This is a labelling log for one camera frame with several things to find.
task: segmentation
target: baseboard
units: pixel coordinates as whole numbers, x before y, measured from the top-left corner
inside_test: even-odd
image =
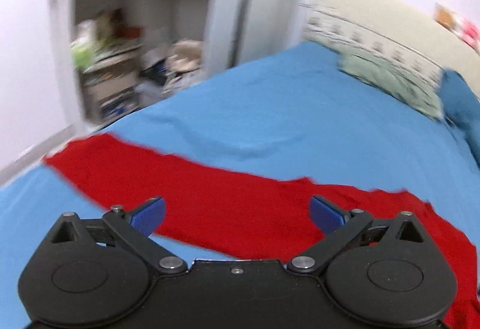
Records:
[[[42,159],[42,157],[51,152],[56,147],[59,147],[75,135],[74,126],[68,126],[62,131],[51,136],[42,143],[33,146],[28,152],[23,154],[18,160],[12,162],[0,170],[0,186],[8,183],[11,179],[21,173],[24,169],[35,164],[35,162]]]

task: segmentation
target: cream headboard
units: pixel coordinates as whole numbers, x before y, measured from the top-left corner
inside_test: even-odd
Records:
[[[307,37],[357,44],[438,85],[441,67],[480,96],[480,56],[428,15],[398,0],[313,0]]]

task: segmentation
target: red cloth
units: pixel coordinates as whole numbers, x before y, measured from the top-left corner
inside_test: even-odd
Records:
[[[271,180],[163,155],[108,134],[70,143],[45,162],[104,208],[123,204],[129,211],[161,196],[167,210],[159,234],[241,259],[285,262],[318,242],[323,235],[308,214],[312,195],[323,195],[346,210],[363,208],[376,218],[412,211],[457,276],[458,294],[447,324],[454,329],[480,328],[475,247],[429,203],[408,192],[365,192],[317,185],[307,178]]]

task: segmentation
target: screw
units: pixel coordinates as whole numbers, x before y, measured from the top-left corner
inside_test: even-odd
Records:
[[[161,259],[158,264],[165,269],[177,269],[183,265],[183,260],[176,256],[167,256]]]
[[[298,269],[309,269],[315,265],[315,260],[311,257],[299,256],[292,260],[292,265]]]
[[[121,204],[116,204],[110,207],[110,210],[112,210],[115,214],[118,214],[121,210],[123,210],[123,206]]]
[[[243,273],[243,269],[241,269],[240,267],[233,267],[230,272],[234,275],[241,275]]]

